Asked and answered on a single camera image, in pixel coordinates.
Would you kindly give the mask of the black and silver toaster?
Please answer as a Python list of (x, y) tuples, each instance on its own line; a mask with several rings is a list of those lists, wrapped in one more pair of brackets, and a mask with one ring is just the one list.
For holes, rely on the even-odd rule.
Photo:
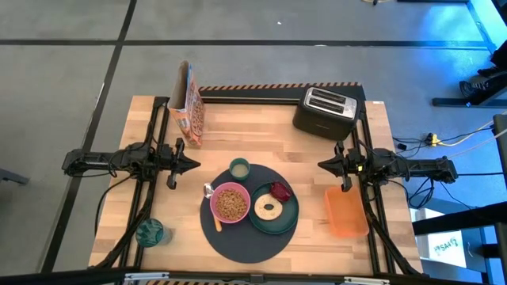
[(363, 105), (363, 97), (312, 86), (300, 98), (292, 123), (312, 135), (342, 141), (356, 127)]

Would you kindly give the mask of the pink bowl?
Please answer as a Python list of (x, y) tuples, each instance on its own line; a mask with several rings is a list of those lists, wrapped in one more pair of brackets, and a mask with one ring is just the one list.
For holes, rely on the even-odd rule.
[[(238, 221), (227, 221), (227, 220), (224, 220), (223, 218), (221, 218), (215, 208), (215, 205), (216, 205), (216, 200), (217, 200), (217, 196), (224, 190), (226, 189), (233, 189), (237, 192), (240, 192), (242, 194), (242, 196), (244, 197), (244, 199), (246, 200), (247, 202), (247, 212), (242, 216), (242, 218)], [(227, 182), (227, 183), (223, 183), (219, 186), (217, 186), (215, 188), (215, 191), (210, 199), (210, 208), (211, 208), (211, 211), (212, 211), (212, 214), (216, 216), (216, 218), (220, 221), (220, 222), (223, 222), (223, 223), (229, 223), (229, 224), (232, 224), (232, 223), (236, 223), (236, 222), (240, 222), (242, 221), (246, 216), (247, 214), (249, 213), (249, 210), (250, 210), (250, 206), (251, 206), (251, 200), (250, 200), (250, 194), (248, 193), (248, 191), (240, 184), (238, 183), (235, 183), (235, 182)]]

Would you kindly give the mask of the person's leg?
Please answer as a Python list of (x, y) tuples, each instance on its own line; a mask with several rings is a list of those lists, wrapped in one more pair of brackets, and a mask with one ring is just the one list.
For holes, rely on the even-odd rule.
[(490, 103), (502, 90), (507, 88), (507, 73), (495, 76), (484, 82), (484, 94), (482, 96), (482, 104)]
[(491, 56), (490, 61), (496, 67), (507, 70), (507, 49), (498, 48)]

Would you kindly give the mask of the teal faceted glass tumbler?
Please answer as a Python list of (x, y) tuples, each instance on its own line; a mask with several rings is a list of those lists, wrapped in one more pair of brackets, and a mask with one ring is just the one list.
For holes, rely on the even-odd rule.
[(170, 229), (155, 218), (148, 218), (141, 222), (135, 232), (135, 239), (144, 248), (166, 245), (172, 238)]

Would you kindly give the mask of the orange Cheerios cereal box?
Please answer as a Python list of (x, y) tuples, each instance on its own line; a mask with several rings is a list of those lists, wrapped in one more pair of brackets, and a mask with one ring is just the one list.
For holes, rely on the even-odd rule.
[(178, 67), (177, 81), (170, 96), (168, 109), (189, 144), (202, 145), (205, 105), (193, 73), (186, 60)]

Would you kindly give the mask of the orange plastic tray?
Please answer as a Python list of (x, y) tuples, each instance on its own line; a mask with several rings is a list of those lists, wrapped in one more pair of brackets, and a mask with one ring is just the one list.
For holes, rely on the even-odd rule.
[(352, 187), (348, 192), (343, 192), (341, 187), (327, 188), (324, 205), (331, 234), (338, 238), (360, 238), (368, 235), (368, 222), (358, 187)]

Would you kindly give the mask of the round black placemat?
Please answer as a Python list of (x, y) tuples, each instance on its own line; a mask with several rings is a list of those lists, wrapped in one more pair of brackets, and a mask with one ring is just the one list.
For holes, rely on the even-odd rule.
[[(211, 185), (216, 188), (226, 182), (235, 182), (251, 194), (259, 186), (275, 181), (287, 184), (292, 190), (290, 184), (277, 171), (259, 164), (250, 165), (249, 176), (243, 181), (234, 180), (226, 169)], [(217, 232), (209, 199), (203, 197), (200, 205), (200, 224), (208, 243), (223, 257), (244, 264), (259, 263), (280, 253), (292, 239), (297, 222), (283, 234), (266, 234), (253, 225), (247, 214), (242, 221), (234, 224), (221, 222), (222, 231)]]

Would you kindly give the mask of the small green cup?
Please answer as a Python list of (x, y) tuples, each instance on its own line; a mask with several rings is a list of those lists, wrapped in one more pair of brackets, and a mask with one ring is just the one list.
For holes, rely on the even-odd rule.
[[(234, 165), (237, 165), (237, 164), (244, 164), (244, 165), (247, 165), (247, 166), (248, 166), (248, 168), (249, 168), (249, 173), (250, 173), (250, 164), (249, 164), (249, 162), (248, 162), (245, 158), (235, 158), (235, 159), (234, 159), (234, 160), (230, 163), (230, 165), (229, 165), (229, 172), (230, 172), (230, 174), (231, 174), (231, 169), (232, 169), (232, 167), (233, 167)], [(231, 174), (231, 176), (232, 176), (235, 180), (237, 180), (237, 181), (244, 181), (244, 180), (245, 180), (245, 179), (249, 176), (249, 173), (248, 173), (248, 175), (247, 175), (247, 176), (245, 176), (245, 177), (234, 177), (232, 174)]]

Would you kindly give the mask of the silver spoon with orange handle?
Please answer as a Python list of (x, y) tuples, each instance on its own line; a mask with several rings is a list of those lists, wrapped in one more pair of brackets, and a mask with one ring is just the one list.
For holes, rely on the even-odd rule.
[[(212, 195), (214, 193), (214, 188), (212, 187), (211, 184), (205, 183), (204, 187), (203, 187), (203, 191), (204, 191), (204, 197), (207, 198), (207, 199), (211, 199), (211, 197), (212, 197)], [(213, 219), (214, 219), (216, 231), (217, 232), (221, 232), (222, 231), (222, 226), (221, 226), (220, 221), (216, 218), (215, 215), (213, 215)]]

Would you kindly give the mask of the grey chair foot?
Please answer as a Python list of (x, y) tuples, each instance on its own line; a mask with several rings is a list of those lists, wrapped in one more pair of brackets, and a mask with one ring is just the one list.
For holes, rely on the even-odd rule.
[(0, 181), (11, 181), (17, 184), (26, 185), (29, 182), (27, 177), (0, 168)]

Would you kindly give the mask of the white labelled box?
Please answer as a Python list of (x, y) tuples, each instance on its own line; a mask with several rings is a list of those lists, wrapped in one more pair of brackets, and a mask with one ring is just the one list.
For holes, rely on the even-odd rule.
[(466, 257), (460, 231), (428, 235), (429, 259), (465, 268)]

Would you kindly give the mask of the brown cereal pieces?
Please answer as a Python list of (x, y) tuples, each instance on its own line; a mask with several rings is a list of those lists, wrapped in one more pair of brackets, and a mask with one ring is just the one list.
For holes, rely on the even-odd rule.
[(247, 202), (240, 192), (226, 189), (217, 196), (215, 208), (224, 220), (238, 221), (247, 212)]

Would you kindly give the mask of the silver metal bracket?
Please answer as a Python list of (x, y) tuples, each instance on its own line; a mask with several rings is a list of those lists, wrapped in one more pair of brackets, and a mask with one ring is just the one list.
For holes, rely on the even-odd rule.
[(170, 274), (168, 272), (138, 272), (127, 273), (124, 275), (124, 282), (130, 281), (149, 281), (149, 280), (168, 280)]
[(391, 282), (388, 279), (376, 279), (376, 278), (364, 278), (364, 277), (346, 276), (344, 278), (343, 284), (352, 284), (352, 285), (391, 285)]

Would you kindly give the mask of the toasted bagel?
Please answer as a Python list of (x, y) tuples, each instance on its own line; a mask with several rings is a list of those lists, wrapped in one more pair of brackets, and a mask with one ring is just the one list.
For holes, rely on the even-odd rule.
[(265, 221), (277, 219), (283, 211), (283, 205), (271, 194), (263, 194), (254, 204), (254, 212), (258, 218)]

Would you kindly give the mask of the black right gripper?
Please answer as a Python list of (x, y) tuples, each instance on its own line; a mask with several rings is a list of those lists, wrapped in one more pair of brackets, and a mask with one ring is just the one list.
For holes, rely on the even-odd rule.
[(336, 157), (320, 161), (318, 163), (318, 167), (335, 175), (336, 177), (341, 177), (341, 190), (343, 192), (348, 192), (353, 186), (352, 179), (349, 174), (358, 175), (361, 173), (366, 163), (366, 157), (360, 153), (360, 149), (358, 148), (349, 148), (347, 154), (344, 154), (344, 151), (344, 143), (342, 141), (338, 141), (334, 148)]

